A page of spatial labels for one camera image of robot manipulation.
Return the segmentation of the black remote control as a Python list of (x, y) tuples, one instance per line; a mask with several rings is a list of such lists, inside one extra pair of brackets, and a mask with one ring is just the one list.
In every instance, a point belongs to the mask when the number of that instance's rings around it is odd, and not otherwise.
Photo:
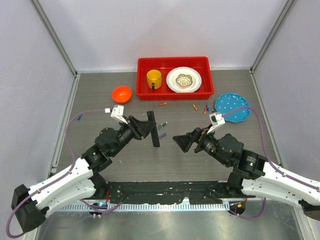
[(149, 121), (154, 123), (154, 126), (150, 132), (153, 147), (159, 148), (160, 147), (160, 140), (159, 140), (159, 135), (158, 135), (158, 130), (157, 130), (157, 123), (156, 123), (156, 119), (155, 119), (155, 114), (152, 110), (147, 112), (147, 118)]

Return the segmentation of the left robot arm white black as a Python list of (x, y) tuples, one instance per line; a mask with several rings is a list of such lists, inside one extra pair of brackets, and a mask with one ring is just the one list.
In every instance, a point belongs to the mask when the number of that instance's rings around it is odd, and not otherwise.
[(30, 187), (24, 184), (17, 186), (13, 191), (12, 213), (6, 224), (6, 234), (16, 238), (10, 233), (13, 218), (17, 219), (22, 233), (26, 234), (65, 205), (90, 197), (102, 199), (106, 195), (107, 184), (99, 173), (112, 163), (112, 158), (131, 140), (158, 135), (154, 112), (148, 111), (146, 114), (147, 120), (138, 120), (132, 115), (115, 115), (120, 128), (101, 130), (94, 145), (79, 158), (73, 157), (69, 167)]

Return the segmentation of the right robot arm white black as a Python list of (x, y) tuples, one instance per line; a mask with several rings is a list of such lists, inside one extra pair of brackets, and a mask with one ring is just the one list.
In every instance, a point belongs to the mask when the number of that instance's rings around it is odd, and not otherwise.
[(304, 215), (320, 219), (320, 183), (276, 165), (266, 157), (247, 150), (231, 134), (220, 139), (207, 128), (195, 128), (172, 138), (186, 153), (196, 143), (195, 153), (206, 152), (227, 168), (232, 168), (226, 193), (272, 199), (291, 206), (301, 206)]

